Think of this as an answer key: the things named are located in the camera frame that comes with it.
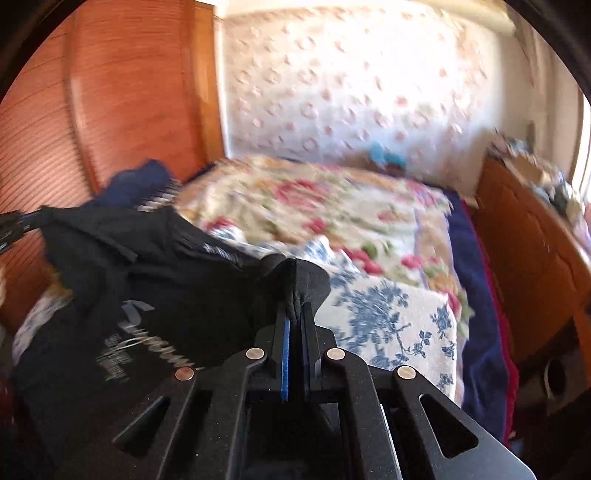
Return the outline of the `wooden wardrobe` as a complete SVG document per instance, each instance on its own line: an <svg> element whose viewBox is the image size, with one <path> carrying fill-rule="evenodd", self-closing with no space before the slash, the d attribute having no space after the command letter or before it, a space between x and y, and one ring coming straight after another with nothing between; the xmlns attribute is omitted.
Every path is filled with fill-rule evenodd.
<svg viewBox="0 0 591 480"><path fill-rule="evenodd" d="M221 159L215 11L198 1L87 1L1 103L1 209L79 205L148 159L189 181Z"/></svg>

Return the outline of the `blue floral white bedspread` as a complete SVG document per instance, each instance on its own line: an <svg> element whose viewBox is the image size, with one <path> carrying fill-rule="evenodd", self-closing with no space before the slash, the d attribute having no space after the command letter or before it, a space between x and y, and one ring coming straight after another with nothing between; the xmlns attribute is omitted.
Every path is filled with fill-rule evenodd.
<svg viewBox="0 0 591 480"><path fill-rule="evenodd" d="M315 323L331 330L340 348L385 370L410 365L462 403L458 327L446 294L363 272L359 261L332 251L324 236L290 245L249 244L235 226L215 227L211 235L256 258L280 253L322 267L329 274L331 292Z"/></svg>

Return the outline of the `teal box on headboard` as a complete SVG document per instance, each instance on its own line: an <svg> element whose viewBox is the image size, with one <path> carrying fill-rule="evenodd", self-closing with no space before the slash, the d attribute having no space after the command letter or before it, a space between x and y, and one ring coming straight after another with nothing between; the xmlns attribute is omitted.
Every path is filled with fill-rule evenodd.
<svg viewBox="0 0 591 480"><path fill-rule="evenodd" d="M391 175L402 174L407 169L407 160L404 156L389 151L377 142L370 145L368 161L378 171Z"/></svg>

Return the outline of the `circle pattern sheer curtain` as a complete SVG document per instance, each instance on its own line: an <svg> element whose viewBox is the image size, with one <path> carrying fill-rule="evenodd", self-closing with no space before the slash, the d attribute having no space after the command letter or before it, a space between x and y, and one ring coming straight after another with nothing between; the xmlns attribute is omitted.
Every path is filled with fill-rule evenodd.
<svg viewBox="0 0 591 480"><path fill-rule="evenodd" d="M498 117L497 37L414 2L274 9L221 23L235 155L360 165L391 154L471 189Z"/></svg>

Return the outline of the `folded navy garment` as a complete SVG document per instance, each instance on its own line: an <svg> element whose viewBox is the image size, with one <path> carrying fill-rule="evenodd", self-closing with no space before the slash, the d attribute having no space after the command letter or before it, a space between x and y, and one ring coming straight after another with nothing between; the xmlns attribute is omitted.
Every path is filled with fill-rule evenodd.
<svg viewBox="0 0 591 480"><path fill-rule="evenodd" d="M148 159L138 168L116 173L85 206L133 209L164 193L173 183L174 179L163 163Z"/></svg>

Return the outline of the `pink floral quilt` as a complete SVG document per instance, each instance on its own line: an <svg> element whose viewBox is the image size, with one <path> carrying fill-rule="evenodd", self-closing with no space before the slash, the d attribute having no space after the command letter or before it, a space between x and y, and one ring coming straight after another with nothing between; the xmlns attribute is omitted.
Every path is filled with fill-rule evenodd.
<svg viewBox="0 0 591 480"><path fill-rule="evenodd" d="M367 170L252 156L223 159L183 187L179 212L204 230L239 229L250 245L328 243L370 275L448 295L461 322L474 314L454 267L439 189Z"/></svg>

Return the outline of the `navy blue blanket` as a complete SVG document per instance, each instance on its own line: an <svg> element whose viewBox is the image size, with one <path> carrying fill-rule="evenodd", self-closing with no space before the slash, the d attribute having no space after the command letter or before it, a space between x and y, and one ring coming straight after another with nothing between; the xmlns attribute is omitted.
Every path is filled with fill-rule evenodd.
<svg viewBox="0 0 591 480"><path fill-rule="evenodd" d="M460 195L445 190L452 205L448 217L453 264L474 315L462 348L462 409L497 440L507 441L514 400L508 396L517 375L507 365L500 312L489 284L488 265Z"/></svg>

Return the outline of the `black sweatshirt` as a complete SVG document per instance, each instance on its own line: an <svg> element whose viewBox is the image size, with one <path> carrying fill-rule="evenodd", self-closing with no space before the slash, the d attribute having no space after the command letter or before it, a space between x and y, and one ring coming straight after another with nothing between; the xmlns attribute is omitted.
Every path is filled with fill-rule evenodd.
<svg viewBox="0 0 591 480"><path fill-rule="evenodd" d="M48 479L181 366L211 368L252 346L283 310L328 297L321 267L249 256L170 207L39 212L47 258L70 292L12 373L16 419Z"/></svg>

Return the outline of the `wooden sideboard cabinet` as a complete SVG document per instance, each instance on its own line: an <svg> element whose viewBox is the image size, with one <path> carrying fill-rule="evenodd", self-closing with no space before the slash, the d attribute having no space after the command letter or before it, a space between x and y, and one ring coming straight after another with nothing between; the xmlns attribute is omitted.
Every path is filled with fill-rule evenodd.
<svg viewBox="0 0 591 480"><path fill-rule="evenodd" d="M590 259L568 225L512 171L486 157L473 221L509 323L523 380L560 359L566 391L555 414L590 389Z"/></svg>

